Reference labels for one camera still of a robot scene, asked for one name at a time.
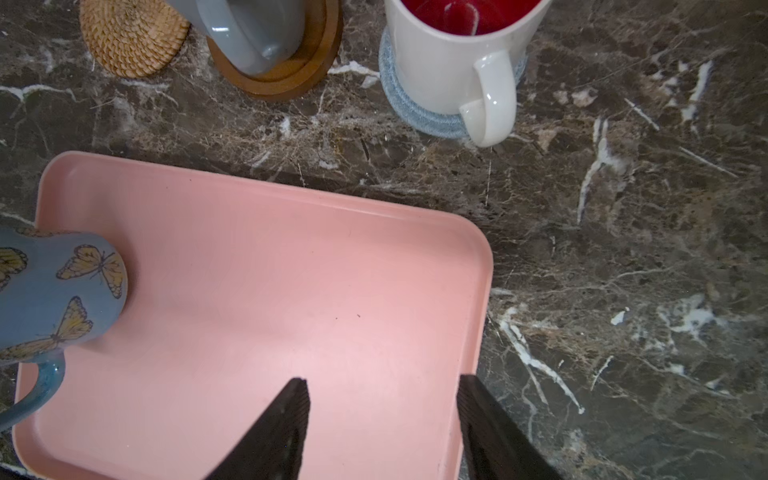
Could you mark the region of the grey woven round coaster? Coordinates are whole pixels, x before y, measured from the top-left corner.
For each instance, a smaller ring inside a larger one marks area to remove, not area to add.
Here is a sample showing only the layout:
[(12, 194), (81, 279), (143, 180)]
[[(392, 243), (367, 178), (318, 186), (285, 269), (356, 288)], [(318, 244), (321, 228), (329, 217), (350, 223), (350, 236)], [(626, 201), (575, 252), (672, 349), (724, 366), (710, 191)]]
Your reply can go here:
[(395, 68), (395, 57), (389, 31), (382, 33), (379, 52), (380, 81), (395, 113), (408, 125), (427, 135), (447, 139), (468, 138), (459, 114), (445, 115), (426, 110), (416, 104), (402, 88)]

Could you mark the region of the white mug red inside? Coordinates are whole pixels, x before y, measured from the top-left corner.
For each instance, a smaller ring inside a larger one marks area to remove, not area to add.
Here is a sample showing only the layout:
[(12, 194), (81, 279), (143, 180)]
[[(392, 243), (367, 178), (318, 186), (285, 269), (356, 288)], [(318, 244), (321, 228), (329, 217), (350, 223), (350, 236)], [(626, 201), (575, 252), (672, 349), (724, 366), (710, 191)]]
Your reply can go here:
[(505, 140), (517, 116), (526, 49), (548, 1), (388, 1), (398, 80), (419, 106), (459, 114), (478, 147)]

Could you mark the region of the pink rectangular tray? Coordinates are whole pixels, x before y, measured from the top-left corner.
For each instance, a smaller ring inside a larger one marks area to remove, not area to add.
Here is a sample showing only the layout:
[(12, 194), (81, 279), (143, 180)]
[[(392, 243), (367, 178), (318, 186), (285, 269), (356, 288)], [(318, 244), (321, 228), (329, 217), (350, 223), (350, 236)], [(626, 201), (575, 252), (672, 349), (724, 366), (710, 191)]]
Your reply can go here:
[(302, 478), (457, 477), (455, 396), (493, 273), (467, 219), (67, 152), (42, 175), (36, 221), (108, 239), (129, 299), (13, 428), (35, 474), (204, 478), (300, 377)]

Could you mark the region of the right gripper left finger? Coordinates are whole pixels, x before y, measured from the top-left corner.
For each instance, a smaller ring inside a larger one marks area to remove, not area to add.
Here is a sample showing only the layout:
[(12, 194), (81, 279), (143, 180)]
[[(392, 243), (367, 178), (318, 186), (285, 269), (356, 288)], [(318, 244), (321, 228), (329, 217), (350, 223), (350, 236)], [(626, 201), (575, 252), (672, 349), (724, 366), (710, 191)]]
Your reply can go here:
[(310, 413), (307, 381), (289, 380), (208, 480), (296, 480)]

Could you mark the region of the white mug front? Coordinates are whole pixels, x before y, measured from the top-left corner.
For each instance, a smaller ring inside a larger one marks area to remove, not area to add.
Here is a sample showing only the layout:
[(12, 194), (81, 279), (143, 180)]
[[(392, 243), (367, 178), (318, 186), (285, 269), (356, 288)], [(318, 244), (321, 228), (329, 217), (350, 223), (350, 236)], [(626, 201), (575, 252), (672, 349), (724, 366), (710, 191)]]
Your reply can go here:
[(290, 58), (305, 31), (303, 0), (168, 0), (242, 74), (257, 76)]

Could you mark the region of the woven rattan round coaster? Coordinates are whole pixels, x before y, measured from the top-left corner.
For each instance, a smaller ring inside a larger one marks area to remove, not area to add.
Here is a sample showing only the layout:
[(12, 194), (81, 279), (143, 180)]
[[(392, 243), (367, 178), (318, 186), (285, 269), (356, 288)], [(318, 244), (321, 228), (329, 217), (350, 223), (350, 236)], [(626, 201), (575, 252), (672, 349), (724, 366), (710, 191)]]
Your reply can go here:
[(98, 64), (129, 79), (151, 76), (180, 51), (190, 22), (161, 0), (82, 0), (83, 40)]

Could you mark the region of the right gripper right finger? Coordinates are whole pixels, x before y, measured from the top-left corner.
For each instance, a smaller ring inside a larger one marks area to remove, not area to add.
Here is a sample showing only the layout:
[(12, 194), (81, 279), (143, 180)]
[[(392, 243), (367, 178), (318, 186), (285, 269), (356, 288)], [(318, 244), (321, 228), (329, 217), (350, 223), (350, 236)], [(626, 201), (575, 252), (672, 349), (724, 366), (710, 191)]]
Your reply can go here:
[(560, 477), (477, 376), (460, 376), (456, 403), (470, 479)]

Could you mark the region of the blue mug yellow inside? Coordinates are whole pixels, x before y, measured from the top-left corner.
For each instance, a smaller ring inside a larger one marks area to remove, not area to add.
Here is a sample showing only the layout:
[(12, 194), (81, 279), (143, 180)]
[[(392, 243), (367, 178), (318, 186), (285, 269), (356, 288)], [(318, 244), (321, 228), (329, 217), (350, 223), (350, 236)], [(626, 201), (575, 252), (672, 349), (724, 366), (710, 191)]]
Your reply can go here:
[(11, 428), (48, 402), (66, 374), (66, 348), (114, 325), (128, 296), (118, 250), (89, 232), (1, 230), (1, 363), (37, 367), (32, 389), (1, 413)]

